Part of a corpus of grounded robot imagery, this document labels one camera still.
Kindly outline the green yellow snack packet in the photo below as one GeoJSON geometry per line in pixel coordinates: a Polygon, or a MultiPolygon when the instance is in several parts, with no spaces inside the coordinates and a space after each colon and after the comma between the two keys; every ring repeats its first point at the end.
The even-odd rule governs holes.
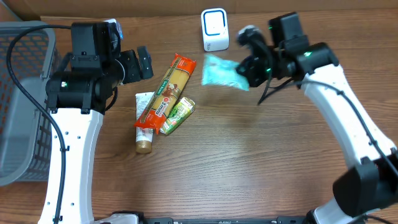
{"type": "Polygon", "coordinates": [[[195,105],[195,102],[186,96],[179,99],[161,127],[160,132],[166,135],[174,132],[194,112],[195,105]]]}

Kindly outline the white Pantene conditioner tube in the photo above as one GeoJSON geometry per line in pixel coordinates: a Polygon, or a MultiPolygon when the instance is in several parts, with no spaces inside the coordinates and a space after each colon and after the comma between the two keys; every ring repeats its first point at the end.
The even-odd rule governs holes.
{"type": "MultiPolygon", "coordinates": [[[[136,119],[139,120],[144,109],[150,102],[153,92],[136,94],[136,119]]],[[[154,131],[149,128],[136,127],[136,152],[138,154],[148,154],[152,152],[152,140],[154,131]]]]}

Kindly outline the mint green wipes packet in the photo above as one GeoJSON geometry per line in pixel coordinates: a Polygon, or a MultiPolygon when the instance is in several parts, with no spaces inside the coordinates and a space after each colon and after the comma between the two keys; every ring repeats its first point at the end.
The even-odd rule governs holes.
{"type": "Polygon", "coordinates": [[[213,54],[205,54],[202,71],[202,85],[218,85],[249,91],[246,77],[237,73],[239,63],[225,60],[213,54]]]}

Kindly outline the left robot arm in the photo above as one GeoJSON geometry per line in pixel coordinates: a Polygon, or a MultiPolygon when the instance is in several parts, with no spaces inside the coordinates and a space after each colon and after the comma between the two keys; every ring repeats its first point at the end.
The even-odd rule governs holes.
{"type": "Polygon", "coordinates": [[[46,83],[52,150],[41,223],[93,223],[91,190],[96,143],[118,87],[153,77],[145,46],[121,50],[115,19],[75,22],[72,51],[46,83]]]}

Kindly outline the red spaghetti packet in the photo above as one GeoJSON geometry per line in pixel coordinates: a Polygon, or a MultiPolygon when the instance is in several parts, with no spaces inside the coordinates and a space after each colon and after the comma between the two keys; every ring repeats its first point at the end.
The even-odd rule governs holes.
{"type": "Polygon", "coordinates": [[[137,118],[135,127],[149,128],[159,133],[196,65],[195,60],[175,54],[152,98],[137,118]]]}

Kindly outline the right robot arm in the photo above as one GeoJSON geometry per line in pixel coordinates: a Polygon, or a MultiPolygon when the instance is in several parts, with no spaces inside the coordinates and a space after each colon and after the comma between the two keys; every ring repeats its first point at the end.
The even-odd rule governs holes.
{"type": "Polygon", "coordinates": [[[296,86],[313,102],[337,139],[347,171],[333,183],[333,197],[309,211],[304,223],[363,223],[397,203],[397,146],[373,122],[351,89],[343,67],[324,42],[311,44],[296,12],[269,21],[272,45],[256,26],[238,32],[250,49],[236,71],[251,87],[296,86]]]}

